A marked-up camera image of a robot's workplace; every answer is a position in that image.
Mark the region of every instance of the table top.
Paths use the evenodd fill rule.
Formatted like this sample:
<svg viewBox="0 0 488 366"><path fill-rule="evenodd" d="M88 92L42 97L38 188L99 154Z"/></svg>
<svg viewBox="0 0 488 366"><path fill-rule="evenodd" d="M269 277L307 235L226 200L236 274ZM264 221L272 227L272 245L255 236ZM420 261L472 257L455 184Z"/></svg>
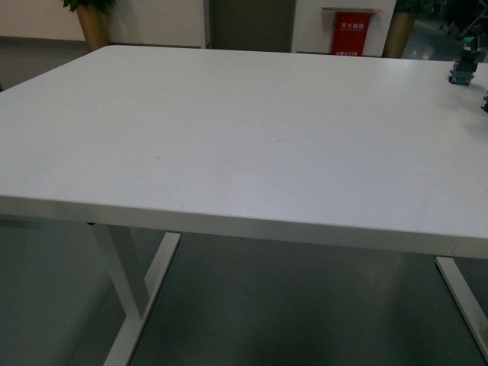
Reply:
<svg viewBox="0 0 488 366"><path fill-rule="evenodd" d="M106 47L0 94L0 214L486 239L488 66L450 68Z"/></svg>

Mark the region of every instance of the green object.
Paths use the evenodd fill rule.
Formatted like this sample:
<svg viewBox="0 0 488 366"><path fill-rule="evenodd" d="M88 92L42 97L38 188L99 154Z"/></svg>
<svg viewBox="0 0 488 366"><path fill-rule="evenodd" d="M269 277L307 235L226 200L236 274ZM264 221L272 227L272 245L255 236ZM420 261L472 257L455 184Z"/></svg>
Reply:
<svg viewBox="0 0 488 366"><path fill-rule="evenodd" d="M463 39L464 45L471 47L471 41L474 39L474 37L466 37Z"/></svg>
<svg viewBox="0 0 488 366"><path fill-rule="evenodd" d="M63 7L69 6L69 11L75 11L78 5L93 5L104 14L107 14L114 4L115 0L63 0Z"/></svg>
<svg viewBox="0 0 488 366"><path fill-rule="evenodd" d="M411 13L416 17L427 15L434 7L434 0L396 0L396 13Z"/></svg>

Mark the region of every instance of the doorway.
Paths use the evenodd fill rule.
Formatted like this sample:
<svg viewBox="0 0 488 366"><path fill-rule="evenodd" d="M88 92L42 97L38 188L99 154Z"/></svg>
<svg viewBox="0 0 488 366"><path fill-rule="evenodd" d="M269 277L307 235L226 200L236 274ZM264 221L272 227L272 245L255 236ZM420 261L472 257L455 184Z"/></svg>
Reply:
<svg viewBox="0 0 488 366"><path fill-rule="evenodd" d="M296 0L211 0L211 48L290 52Z"/></svg>

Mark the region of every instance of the red sign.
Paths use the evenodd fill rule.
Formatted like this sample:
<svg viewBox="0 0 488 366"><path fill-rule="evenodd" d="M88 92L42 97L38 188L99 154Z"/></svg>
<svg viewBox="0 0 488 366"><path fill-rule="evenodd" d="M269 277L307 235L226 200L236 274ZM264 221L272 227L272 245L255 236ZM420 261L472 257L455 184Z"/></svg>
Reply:
<svg viewBox="0 0 488 366"><path fill-rule="evenodd" d="M362 56L371 13L342 12L335 15L330 53L339 56Z"/></svg>

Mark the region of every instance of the white metal table leg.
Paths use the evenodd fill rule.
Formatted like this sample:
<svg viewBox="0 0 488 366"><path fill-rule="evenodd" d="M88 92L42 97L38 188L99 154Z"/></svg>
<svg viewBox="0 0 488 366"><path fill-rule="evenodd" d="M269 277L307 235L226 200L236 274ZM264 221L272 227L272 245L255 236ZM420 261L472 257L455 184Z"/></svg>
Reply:
<svg viewBox="0 0 488 366"><path fill-rule="evenodd" d="M142 317L149 293L129 228L101 224L91 227L126 315Z"/></svg>
<svg viewBox="0 0 488 366"><path fill-rule="evenodd" d="M129 228L99 224L91 227L126 313L104 366L125 366L136 348L180 235L165 234L146 276L143 276Z"/></svg>
<svg viewBox="0 0 488 366"><path fill-rule="evenodd" d="M435 264L441 271L442 277L448 285L457 307L462 312L474 339L476 339L485 361L488 362L488 319L454 260L452 258L437 257Z"/></svg>

